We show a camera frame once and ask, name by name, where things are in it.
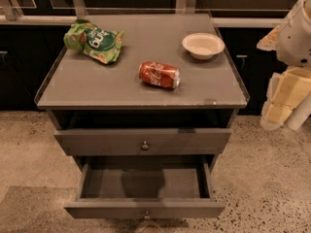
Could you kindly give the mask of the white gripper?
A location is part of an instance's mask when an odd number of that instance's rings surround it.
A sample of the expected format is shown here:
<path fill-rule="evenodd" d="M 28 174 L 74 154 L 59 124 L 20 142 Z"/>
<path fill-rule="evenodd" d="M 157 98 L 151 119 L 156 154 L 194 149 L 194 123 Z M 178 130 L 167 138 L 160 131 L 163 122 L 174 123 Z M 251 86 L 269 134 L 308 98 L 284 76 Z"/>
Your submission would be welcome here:
<path fill-rule="evenodd" d="M 259 50 L 276 50 L 280 26 L 274 27 L 257 43 Z M 279 78 L 272 103 L 266 101 L 261 110 L 260 125 L 265 130 L 276 130 L 311 92 L 311 69 L 290 66 Z"/>

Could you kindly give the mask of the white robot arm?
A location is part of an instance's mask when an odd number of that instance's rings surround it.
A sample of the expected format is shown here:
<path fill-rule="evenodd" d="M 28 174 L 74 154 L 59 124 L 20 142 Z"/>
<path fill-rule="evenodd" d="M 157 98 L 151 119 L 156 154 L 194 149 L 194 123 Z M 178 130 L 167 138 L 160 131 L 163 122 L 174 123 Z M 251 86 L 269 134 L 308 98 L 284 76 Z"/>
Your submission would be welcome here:
<path fill-rule="evenodd" d="M 288 65 L 274 73 L 266 91 L 260 125 L 275 130 L 286 124 L 297 130 L 310 116 L 311 0 L 298 0 L 279 25 L 258 43 L 259 50 L 275 50 Z"/>

